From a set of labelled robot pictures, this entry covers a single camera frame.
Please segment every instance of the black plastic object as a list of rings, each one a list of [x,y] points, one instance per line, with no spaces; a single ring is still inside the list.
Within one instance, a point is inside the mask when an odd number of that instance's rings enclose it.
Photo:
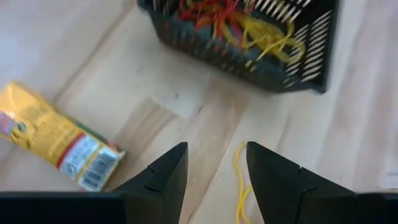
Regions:
[[[397,194],[356,194],[256,142],[246,160],[266,224],[398,223]]]
[[[187,168],[183,142],[112,192],[2,192],[0,223],[177,224]]]
[[[149,12],[162,42],[268,91],[326,92],[339,0],[255,0],[255,17],[285,32],[285,21],[294,20],[294,37],[303,41],[306,51],[301,61],[291,65],[270,55],[256,61],[259,52],[247,54],[224,40],[203,35],[203,31],[177,18],[179,1],[138,0],[139,6]],[[297,54],[292,49],[288,52]]]

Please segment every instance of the wooden floor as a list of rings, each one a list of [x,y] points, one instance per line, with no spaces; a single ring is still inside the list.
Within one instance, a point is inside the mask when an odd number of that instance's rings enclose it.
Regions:
[[[183,224],[234,222],[247,139],[353,190],[398,188],[398,1],[342,2],[324,95],[270,95],[170,50],[130,0],[0,1],[0,85],[22,80],[125,148],[110,189],[188,141]],[[80,190],[0,144],[1,190]],[[263,223],[253,195],[246,206]]]

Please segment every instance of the printed label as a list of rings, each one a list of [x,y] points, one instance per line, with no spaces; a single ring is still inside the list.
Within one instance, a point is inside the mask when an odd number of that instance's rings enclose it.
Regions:
[[[97,150],[100,143],[90,136],[84,135],[75,143],[63,159],[60,171],[73,180],[80,173],[91,155]]]
[[[79,185],[90,191],[101,190],[119,160],[119,154],[108,147],[102,148],[87,171],[81,176]]]

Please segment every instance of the black plastic basket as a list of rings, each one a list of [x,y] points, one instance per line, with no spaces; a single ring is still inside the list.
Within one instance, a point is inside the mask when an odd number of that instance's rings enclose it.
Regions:
[[[175,17],[180,0],[139,0],[149,12],[159,39],[195,58],[209,62],[256,86],[277,92],[313,89],[326,92],[339,0],[256,0],[256,17],[286,30],[285,20],[295,24],[294,37],[303,41],[305,53],[297,63],[282,63],[272,55],[256,61],[218,39],[212,39]],[[297,54],[290,50],[291,56]]]

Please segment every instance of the snack package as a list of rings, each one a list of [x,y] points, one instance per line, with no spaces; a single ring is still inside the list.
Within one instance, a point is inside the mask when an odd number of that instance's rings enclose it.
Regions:
[[[100,191],[125,155],[15,82],[0,94],[0,134],[45,159],[89,191]]]

